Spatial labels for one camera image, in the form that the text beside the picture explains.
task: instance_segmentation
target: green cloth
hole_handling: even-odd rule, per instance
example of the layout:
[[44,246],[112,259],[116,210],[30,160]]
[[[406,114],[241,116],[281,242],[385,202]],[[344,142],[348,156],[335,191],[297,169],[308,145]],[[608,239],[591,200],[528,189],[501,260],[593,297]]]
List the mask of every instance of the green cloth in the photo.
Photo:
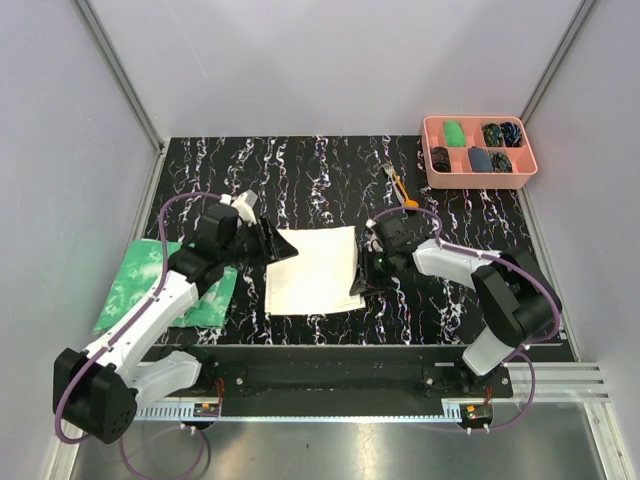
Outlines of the green cloth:
[[[181,244],[169,242],[169,255]],[[162,272],[162,245],[157,240],[137,240],[131,244],[113,281],[94,333],[110,329],[151,289]],[[224,276],[209,291],[176,318],[173,327],[224,326],[224,320],[236,285],[238,272],[226,267]]]
[[467,139],[460,124],[454,120],[449,120],[444,124],[444,139],[447,147],[466,147]]

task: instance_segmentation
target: rolled sock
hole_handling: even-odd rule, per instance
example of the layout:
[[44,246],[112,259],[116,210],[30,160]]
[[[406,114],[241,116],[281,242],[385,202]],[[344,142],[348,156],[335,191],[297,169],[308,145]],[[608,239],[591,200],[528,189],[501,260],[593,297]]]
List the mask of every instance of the rolled sock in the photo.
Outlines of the rolled sock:
[[469,162],[471,163],[471,170],[476,173],[493,172],[489,154],[482,148],[471,147],[469,149]]
[[464,137],[464,130],[460,124],[454,120],[449,120],[444,124],[444,138],[448,147],[466,147],[467,140]]
[[504,122],[500,124],[500,130],[502,130],[502,138],[504,138],[504,144],[507,147],[522,146],[522,129],[518,125]]
[[449,151],[444,147],[434,147],[431,149],[431,165],[436,172],[451,172],[451,160]]
[[502,130],[496,123],[489,123],[482,127],[482,136],[487,147],[502,146]]
[[513,173],[513,166],[511,160],[504,153],[491,152],[491,165],[493,171],[497,173]]

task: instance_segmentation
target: white wall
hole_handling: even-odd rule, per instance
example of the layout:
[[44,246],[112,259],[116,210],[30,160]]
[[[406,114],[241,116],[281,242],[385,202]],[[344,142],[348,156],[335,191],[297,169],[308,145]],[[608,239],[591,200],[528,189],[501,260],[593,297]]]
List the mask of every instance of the white wall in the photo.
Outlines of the white wall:
[[640,472],[640,3],[601,2],[528,134],[534,209],[581,354],[604,372]]
[[0,4],[0,477],[38,479],[53,361],[89,338],[152,150],[69,0]]
[[164,137],[520,115],[579,0],[92,0]]

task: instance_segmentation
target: table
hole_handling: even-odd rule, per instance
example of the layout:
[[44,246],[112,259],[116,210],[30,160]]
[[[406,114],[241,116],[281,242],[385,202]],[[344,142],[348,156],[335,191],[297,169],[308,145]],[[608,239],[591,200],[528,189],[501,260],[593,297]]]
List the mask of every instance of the table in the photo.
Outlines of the table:
[[[145,236],[158,238],[157,215],[170,197],[252,189],[260,214],[278,228],[356,225],[398,205],[381,170],[391,161],[411,198],[436,211],[444,238],[483,249],[525,245],[531,238],[515,191],[435,190],[427,184],[418,136],[174,138],[168,148]],[[168,238],[183,240],[205,202],[187,200],[167,219]],[[407,219],[422,235],[431,221]],[[371,297],[365,309],[342,314],[270,316],[264,312],[265,269],[241,268],[226,327],[171,328],[160,344],[369,345],[465,344],[483,328],[475,293],[418,273],[394,278],[395,289]]]

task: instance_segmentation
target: reflective metal surface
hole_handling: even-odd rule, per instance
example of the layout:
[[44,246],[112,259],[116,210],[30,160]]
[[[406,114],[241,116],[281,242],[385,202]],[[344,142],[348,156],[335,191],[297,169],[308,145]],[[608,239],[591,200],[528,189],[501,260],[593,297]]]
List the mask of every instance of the reflective metal surface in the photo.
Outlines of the reflective metal surface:
[[[512,405],[496,410],[496,424],[517,413]],[[135,423],[125,435],[127,451],[170,425]],[[206,434],[211,459],[193,477],[203,480],[605,478],[578,405],[534,405],[513,429],[471,437],[393,424],[220,423]],[[197,438],[175,430],[147,443],[131,461],[147,476],[172,478],[190,466],[198,448]],[[80,447],[71,478],[135,477],[120,461],[117,444],[90,440]]]

